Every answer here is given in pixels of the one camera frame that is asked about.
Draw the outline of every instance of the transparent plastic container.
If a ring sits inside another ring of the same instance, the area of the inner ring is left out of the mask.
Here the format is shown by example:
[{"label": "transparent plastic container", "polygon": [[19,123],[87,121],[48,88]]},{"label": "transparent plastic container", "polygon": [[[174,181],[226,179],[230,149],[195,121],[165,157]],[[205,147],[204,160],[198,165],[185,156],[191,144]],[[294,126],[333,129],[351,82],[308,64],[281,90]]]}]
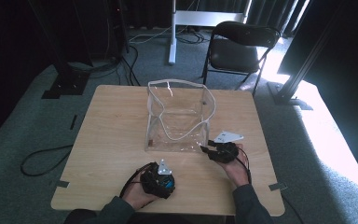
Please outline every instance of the transparent plastic container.
[{"label": "transparent plastic container", "polygon": [[211,92],[202,84],[179,79],[151,81],[147,90],[145,150],[201,152],[215,111]]}]

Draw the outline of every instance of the black chair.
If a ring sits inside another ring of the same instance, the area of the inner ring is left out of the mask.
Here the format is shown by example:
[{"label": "black chair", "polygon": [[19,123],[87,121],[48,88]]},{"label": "black chair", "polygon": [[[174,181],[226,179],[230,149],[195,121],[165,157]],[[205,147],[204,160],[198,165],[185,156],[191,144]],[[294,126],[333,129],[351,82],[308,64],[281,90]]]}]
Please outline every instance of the black chair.
[{"label": "black chair", "polygon": [[[213,28],[202,71],[203,84],[208,71],[244,75],[246,79],[259,71],[252,95],[255,96],[267,54],[275,47],[281,33],[271,27],[223,21]],[[257,49],[264,50],[258,57]]]}]

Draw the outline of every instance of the hand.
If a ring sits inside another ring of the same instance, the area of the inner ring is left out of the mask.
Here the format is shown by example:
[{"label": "hand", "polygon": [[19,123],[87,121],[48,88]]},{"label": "hand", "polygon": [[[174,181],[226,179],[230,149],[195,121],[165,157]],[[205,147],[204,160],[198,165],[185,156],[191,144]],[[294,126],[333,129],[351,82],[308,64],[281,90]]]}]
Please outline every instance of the hand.
[{"label": "hand", "polygon": [[[243,152],[240,150],[237,157],[243,164],[247,163],[246,157],[243,155]],[[239,187],[242,185],[249,184],[248,174],[246,173],[245,167],[238,162],[237,160],[231,161],[229,163],[217,162],[223,170],[226,171],[228,178],[234,182],[235,186]]]},{"label": "hand", "polygon": [[122,199],[129,203],[135,211],[158,199],[158,196],[156,195],[145,193],[140,181],[141,174],[138,174],[133,178],[133,183],[129,184],[122,197]]}]

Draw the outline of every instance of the chair backrest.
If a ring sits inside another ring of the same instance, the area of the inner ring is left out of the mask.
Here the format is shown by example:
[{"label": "chair backrest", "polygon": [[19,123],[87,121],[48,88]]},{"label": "chair backrest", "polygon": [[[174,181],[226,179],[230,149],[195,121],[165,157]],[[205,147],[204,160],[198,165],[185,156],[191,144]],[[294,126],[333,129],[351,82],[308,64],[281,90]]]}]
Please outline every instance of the chair backrest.
[{"label": "chair backrest", "polygon": [[271,27],[248,25],[237,21],[223,21],[217,24],[211,40],[216,35],[225,37],[241,45],[260,46],[272,49],[281,37],[281,33]]}]

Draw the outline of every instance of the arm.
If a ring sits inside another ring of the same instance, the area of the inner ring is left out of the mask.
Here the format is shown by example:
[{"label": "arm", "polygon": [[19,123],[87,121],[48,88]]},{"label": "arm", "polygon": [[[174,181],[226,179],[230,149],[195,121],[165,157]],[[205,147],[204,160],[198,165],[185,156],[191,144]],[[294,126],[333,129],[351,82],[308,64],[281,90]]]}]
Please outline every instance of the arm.
[{"label": "arm", "polygon": [[140,175],[138,174],[133,179],[133,183],[129,185],[122,199],[114,197],[112,202],[104,206],[100,215],[82,224],[125,224],[136,210],[158,199],[158,196],[144,192],[140,184]]},{"label": "arm", "polygon": [[[239,153],[238,159],[246,164],[246,159],[242,152]],[[228,178],[237,186],[232,193],[236,207],[236,223],[273,223],[269,212],[260,201],[258,201],[255,190],[249,183],[248,175],[243,165],[237,160],[229,163],[218,162],[218,164],[226,171]]]}]

